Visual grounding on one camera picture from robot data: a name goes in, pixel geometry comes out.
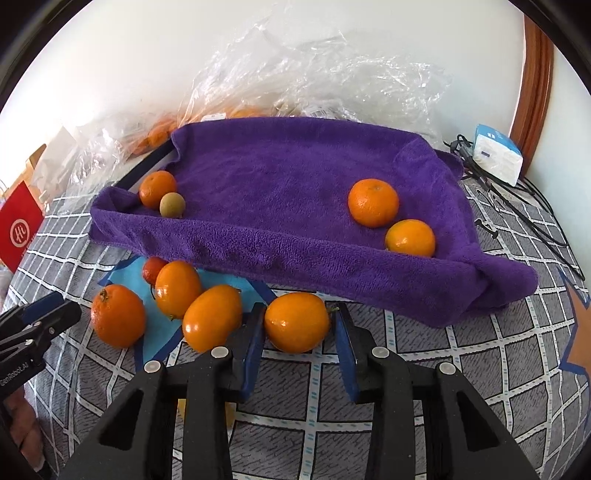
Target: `gray plaid fabric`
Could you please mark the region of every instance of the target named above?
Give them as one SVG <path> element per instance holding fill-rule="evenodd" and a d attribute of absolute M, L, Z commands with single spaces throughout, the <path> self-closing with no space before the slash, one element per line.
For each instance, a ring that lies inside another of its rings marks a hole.
<path fill-rule="evenodd" d="M 464 183 L 480 244 L 491 255 L 525 262 L 538 271 L 534 295 L 496 315 L 432 329 L 409 318 L 349 301 L 357 325 L 379 345 L 405 360 L 433 366 L 447 360 L 460 368 L 486 399 L 544 479 L 559 478 L 586 440 L 589 392 L 585 377 L 558 368 L 574 324 L 560 263 L 522 222 L 476 184 Z M 27 385 L 45 435 L 46 457 L 55 472 L 84 440 L 102 412 L 134 374 L 131 351 L 102 343 L 89 326 L 89 305 L 98 279 L 129 253 L 90 244 L 86 232 L 91 198 L 84 210 L 46 217 L 9 289 L 5 309 L 52 290 L 83 306 L 83 318 L 57 338 L 47 352 L 47 369 Z M 53 205 L 57 211 L 60 202 Z M 533 222 L 560 238 L 550 216 L 516 203 Z M 559 248 L 574 262 L 572 252 Z M 582 282 L 576 288 L 586 294 Z M 271 285 L 277 295 L 292 291 Z M 326 302 L 334 297 L 316 293 Z M 184 342 L 167 365 L 194 359 Z M 228 430 L 234 478 L 362 479 L 369 450 L 372 405 L 349 402 L 342 386 L 334 339 L 312 353 L 288 355 L 267 344 L 252 397 L 237 406 Z M 417 479 L 426 478 L 421 405 L 415 405 Z M 181 478 L 182 420 L 177 419 L 173 478 Z"/>

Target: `red logo sign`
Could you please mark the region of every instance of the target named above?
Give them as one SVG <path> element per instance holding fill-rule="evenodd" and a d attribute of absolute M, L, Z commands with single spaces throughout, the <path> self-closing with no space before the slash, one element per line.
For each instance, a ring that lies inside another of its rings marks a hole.
<path fill-rule="evenodd" d="M 16 272 L 42 221 L 37 202 L 22 182 L 0 207 L 0 259 L 12 272 Z"/>

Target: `towel-covered tray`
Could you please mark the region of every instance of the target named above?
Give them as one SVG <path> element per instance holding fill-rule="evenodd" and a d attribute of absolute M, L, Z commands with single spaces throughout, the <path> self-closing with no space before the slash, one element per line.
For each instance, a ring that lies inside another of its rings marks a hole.
<path fill-rule="evenodd" d="M 161 218 L 138 196 L 106 188 L 90 237 L 141 255 L 184 259 L 254 280 L 351 298 L 433 326 L 502 307 L 536 288 L 528 266 L 485 255 L 457 185 L 462 169 L 409 132 L 312 118 L 186 125 L 166 169 L 187 201 Z M 390 183 L 396 220 L 427 222 L 434 258 L 384 250 L 387 228 L 350 217 L 347 195 L 364 178 Z"/>

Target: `clear plastic wrap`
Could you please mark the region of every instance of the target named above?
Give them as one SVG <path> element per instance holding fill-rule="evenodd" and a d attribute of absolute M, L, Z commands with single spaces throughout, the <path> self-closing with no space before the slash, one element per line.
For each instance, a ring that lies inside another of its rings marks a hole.
<path fill-rule="evenodd" d="M 53 199 L 66 190 L 78 155 L 76 140 L 68 130 L 60 128 L 47 144 L 31 176 L 31 186 L 39 190 L 39 202 L 45 213 L 48 213 Z"/>
<path fill-rule="evenodd" d="M 263 21 L 197 75 L 178 120 L 321 116 L 416 132 L 443 147 L 432 112 L 449 83 L 436 66 L 361 53 L 344 35 L 291 47 Z"/>
<path fill-rule="evenodd" d="M 177 128 L 173 115 L 117 114 L 78 127 L 77 145 L 68 162 L 67 198 L 59 213 L 82 208 L 89 197 L 119 180 L 133 165 L 130 157 L 143 155 L 166 142 Z"/>

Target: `wooden door frame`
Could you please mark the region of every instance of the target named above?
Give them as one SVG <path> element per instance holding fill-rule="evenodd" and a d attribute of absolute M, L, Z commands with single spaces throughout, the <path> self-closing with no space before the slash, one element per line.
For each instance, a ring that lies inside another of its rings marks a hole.
<path fill-rule="evenodd" d="M 538 146 L 552 91 L 554 44 L 540 28 L 524 16 L 525 63 L 521 91 L 510 137 L 523 155 L 524 175 Z"/>

